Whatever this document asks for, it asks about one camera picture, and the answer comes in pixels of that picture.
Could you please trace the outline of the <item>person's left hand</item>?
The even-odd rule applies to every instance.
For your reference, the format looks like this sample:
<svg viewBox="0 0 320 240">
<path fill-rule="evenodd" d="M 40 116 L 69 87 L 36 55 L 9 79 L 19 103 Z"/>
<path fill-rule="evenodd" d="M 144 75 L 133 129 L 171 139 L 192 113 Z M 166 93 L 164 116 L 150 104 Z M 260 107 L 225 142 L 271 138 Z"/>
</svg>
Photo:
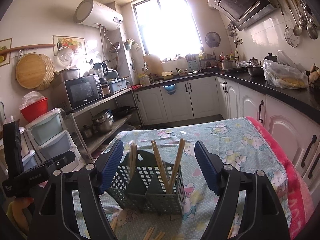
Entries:
<svg viewBox="0 0 320 240">
<path fill-rule="evenodd" d="M 23 234 L 27 235 L 29 231 L 29 222 L 23 210 L 27 209 L 30 204 L 33 204 L 32 197 L 15 198 L 7 209 L 7 217 L 12 224 Z"/>
</svg>

